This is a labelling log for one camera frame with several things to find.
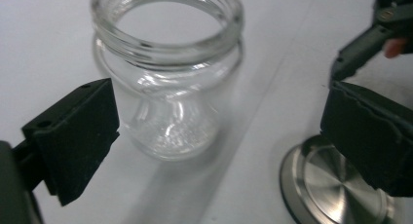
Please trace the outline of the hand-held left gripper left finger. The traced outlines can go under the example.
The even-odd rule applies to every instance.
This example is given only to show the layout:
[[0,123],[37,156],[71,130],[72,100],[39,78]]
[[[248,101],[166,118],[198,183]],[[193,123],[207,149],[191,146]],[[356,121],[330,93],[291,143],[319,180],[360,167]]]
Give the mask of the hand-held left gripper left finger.
[[40,182],[62,205],[78,199],[119,136],[112,81],[82,85],[22,127],[23,181]]

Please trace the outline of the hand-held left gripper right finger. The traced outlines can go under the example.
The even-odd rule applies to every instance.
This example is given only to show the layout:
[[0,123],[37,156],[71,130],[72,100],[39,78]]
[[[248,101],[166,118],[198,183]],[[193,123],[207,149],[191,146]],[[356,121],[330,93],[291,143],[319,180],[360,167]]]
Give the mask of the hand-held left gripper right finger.
[[320,131],[368,185],[413,197],[413,110],[364,87],[334,82]]

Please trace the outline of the round silver metal lid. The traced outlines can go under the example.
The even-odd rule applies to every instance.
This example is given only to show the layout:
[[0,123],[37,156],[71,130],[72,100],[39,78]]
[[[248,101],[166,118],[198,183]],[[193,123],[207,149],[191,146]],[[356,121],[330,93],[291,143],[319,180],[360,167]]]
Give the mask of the round silver metal lid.
[[321,135],[288,151],[280,187],[297,224],[403,224],[402,200],[369,186]]

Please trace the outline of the clear glass jar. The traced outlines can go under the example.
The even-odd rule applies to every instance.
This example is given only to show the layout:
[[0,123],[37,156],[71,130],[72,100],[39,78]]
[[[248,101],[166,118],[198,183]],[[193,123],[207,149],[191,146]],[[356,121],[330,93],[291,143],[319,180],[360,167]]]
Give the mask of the clear glass jar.
[[91,0],[94,56],[112,78],[123,131],[146,154],[181,161],[228,126],[243,59],[241,0]]

